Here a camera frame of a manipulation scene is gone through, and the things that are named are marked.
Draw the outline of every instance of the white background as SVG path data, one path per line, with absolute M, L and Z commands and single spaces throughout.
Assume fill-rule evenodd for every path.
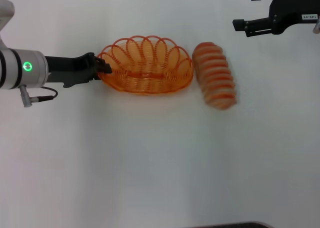
M 171 96 L 119 93 L 99 81 L 23 108 L 0 93 L 0 227 L 181 228 L 320 222 L 320 36 L 313 25 L 247 38 L 232 20 L 265 18 L 271 0 L 10 0 L 11 48 L 98 53 L 133 35 L 190 54 L 223 47 L 238 105 L 205 105 L 196 83 Z M 33 96 L 49 94 L 29 90 Z

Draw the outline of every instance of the white label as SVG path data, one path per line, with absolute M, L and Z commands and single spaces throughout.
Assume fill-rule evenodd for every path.
M 302 20 L 318 20 L 318 14 L 303 14 Z

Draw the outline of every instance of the orange wire basket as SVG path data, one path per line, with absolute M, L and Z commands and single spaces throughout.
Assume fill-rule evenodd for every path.
M 186 50 L 169 38 L 154 35 L 119 39 L 105 47 L 98 57 L 112 69 L 112 74 L 98 76 L 120 92 L 171 94 L 188 87 L 194 76 Z

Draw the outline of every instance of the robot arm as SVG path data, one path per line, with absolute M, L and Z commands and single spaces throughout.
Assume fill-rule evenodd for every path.
M 15 14 L 12 2 L 0 0 L 0 31 Z M 45 83 L 63 83 L 64 88 L 99 80 L 97 73 L 110 74 L 103 59 L 87 53 L 78 58 L 44 56 L 39 51 L 10 49 L 0 38 L 0 89 L 21 91 L 24 107 L 55 96 L 29 97 L 27 88 L 42 88 Z
M 317 24 L 320 14 L 320 0 L 273 0 L 269 17 L 257 20 L 235 19 L 234 29 L 245 32 L 247 37 L 264 34 L 282 34 L 295 24 Z M 314 32 L 320 32 L 319 23 Z

